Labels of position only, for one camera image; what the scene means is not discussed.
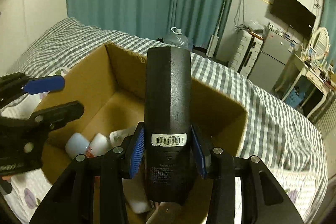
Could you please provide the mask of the person left hand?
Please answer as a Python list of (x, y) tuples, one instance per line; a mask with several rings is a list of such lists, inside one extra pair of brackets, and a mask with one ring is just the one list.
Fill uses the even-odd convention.
[(5, 181), (7, 183), (10, 183), (11, 178), (12, 178), (12, 176), (2, 176), (1, 177), (1, 183), (4, 183)]

